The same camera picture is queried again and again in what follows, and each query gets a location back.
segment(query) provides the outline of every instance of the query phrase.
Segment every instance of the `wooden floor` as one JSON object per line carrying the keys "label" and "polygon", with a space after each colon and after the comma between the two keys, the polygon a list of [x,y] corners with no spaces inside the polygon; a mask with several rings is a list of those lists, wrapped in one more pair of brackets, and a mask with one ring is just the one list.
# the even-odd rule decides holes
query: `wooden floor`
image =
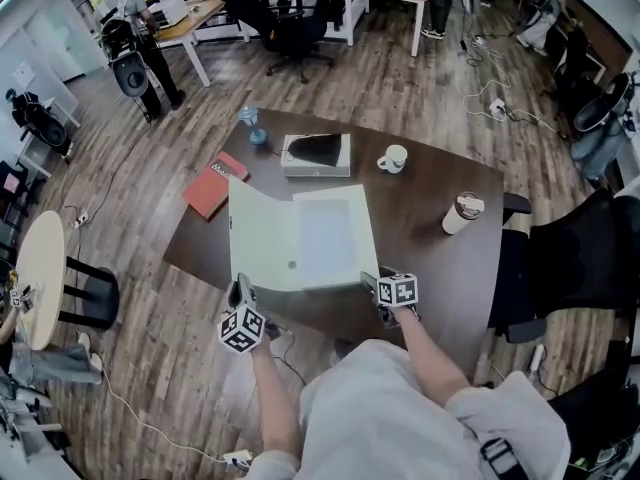
{"label": "wooden floor", "polygon": [[[533,203],[532,216],[517,216],[510,224],[522,230],[562,216],[590,192],[567,145],[547,128],[465,114],[462,96],[477,93],[499,74],[489,62],[477,69],[465,62],[458,45],[460,12],[452,12],[445,41],[423,38],[418,57],[412,58],[413,8],[381,6],[376,10],[374,5],[358,26],[352,48],[322,45],[323,53],[335,55],[336,65],[328,69],[321,63],[310,64],[308,85],[299,83],[294,70],[264,76],[273,57],[258,41],[201,44],[197,50],[212,80],[209,88],[201,85],[183,49],[167,51],[187,100],[150,128],[108,72],[71,84],[80,100],[82,122],[75,134],[76,157],[69,168],[63,163],[55,167],[41,209],[59,211],[65,224],[75,218],[75,211],[63,208],[62,202],[95,212],[111,174],[135,144],[104,207],[82,228],[82,261],[112,269],[121,289],[117,324],[102,335],[89,333],[114,391],[131,403],[140,418],[181,444],[215,457],[242,447],[260,450],[250,360],[225,353],[215,338],[221,292],[162,261],[185,208],[183,189],[219,149],[241,105],[384,130],[496,167],[505,174],[505,190]],[[494,8],[481,9],[472,28],[505,34],[510,26],[507,15]],[[473,109],[487,107],[500,96],[511,108],[553,116],[553,104],[537,96],[550,84],[545,60],[512,38],[490,42],[501,52],[503,58],[497,62],[513,88],[492,86],[481,103],[470,102]],[[566,123],[560,125],[566,129]],[[68,250],[75,255],[80,235],[70,226],[65,229]],[[72,310],[70,301],[65,304]],[[290,362],[307,379],[325,370],[331,341],[282,323],[297,338]],[[550,317],[545,383],[564,391],[599,370],[614,324],[606,311],[559,311]],[[58,326],[55,343],[75,339],[73,326]],[[289,340],[285,336],[276,342],[276,352],[282,353]],[[528,364],[532,348],[510,346],[488,332],[475,381],[499,382],[489,363],[507,374]],[[282,373],[291,391],[298,393],[298,379],[286,369]],[[235,476],[195,452],[169,446],[138,425],[108,394],[106,383],[52,385],[50,391],[56,405],[52,417],[61,421],[71,438],[71,459],[90,479]]]}

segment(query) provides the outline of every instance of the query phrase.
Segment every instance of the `dark brown table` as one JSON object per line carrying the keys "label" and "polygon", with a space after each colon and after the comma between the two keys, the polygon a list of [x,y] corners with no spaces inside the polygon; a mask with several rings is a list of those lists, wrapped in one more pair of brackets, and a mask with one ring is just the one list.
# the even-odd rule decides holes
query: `dark brown table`
{"label": "dark brown table", "polygon": [[[498,272],[502,230],[502,173],[472,160],[418,142],[313,116],[260,111],[269,146],[249,142],[240,123],[223,151],[247,166],[248,183],[263,193],[291,200],[297,192],[362,183],[381,265],[418,277],[418,309],[438,344],[473,375],[487,328]],[[277,152],[287,134],[350,133],[350,178],[285,178]],[[400,144],[409,158],[399,174],[381,171],[376,161],[387,146]],[[472,191],[486,209],[454,236],[441,221],[455,196]],[[231,277],[228,207],[210,221],[187,207],[164,259],[225,290]],[[402,344],[398,329],[385,331],[361,286],[281,293],[258,290],[261,308],[330,336],[360,342],[380,337]]]}

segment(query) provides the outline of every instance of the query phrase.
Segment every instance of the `office chair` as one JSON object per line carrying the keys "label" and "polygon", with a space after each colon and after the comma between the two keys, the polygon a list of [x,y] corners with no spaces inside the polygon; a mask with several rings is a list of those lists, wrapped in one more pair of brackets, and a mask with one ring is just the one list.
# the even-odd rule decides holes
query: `office chair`
{"label": "office chair", "polygon": [[543,336],[546,316],[558,309],[634,310],[639,223],[640,200],[598,190],[529,236],[503,230],[489,327],[524,343]]}
{"label": "office chair", "polygon": [[320,16],[304,16],[302,0],[296,0],[293,12],[276,15],[263,0],[223,0],[227,12],[234,18],[253,27],[260,34],[260,40],[266,50],[279,53],[283,59],[269,66],[267,76],[275,69],[289,62],[298,65],[300,82],[306,84],[309,79],[304,75],[304,60],[315,58],[324,60],[333,67],[334,60],[316,53],[317,43],[327,31],[327,22]]}

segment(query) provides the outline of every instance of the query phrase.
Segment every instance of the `coffee mug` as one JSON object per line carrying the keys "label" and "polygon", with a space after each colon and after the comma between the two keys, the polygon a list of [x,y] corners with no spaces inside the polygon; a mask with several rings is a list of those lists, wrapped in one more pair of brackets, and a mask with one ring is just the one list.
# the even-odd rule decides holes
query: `coffee mug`
{"label": "coffee mug", "polygon": [[407,163],[407,150],[402,146],[393,144],[387,148],[385,155],[378,159],[378,167],[392,174],[400,172]]}

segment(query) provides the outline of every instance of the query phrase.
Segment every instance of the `round table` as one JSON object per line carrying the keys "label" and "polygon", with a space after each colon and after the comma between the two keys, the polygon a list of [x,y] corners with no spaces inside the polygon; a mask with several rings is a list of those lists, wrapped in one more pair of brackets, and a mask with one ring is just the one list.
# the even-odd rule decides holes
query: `round table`
{"label": "round table", "polygon": [[[67,267],[88,276],[82,289],[64,284]],[[22,316],[30,348],[44,349],[58,321],[98,329],[115,322],[120,304],[115,276],[66,256],[64,228],[56,212],[46,211],[33,222],[22,240],[16,271],[20,290],[35,289],[33,308]],[[82,299],[82,315],[60,311],[63,294]]]}

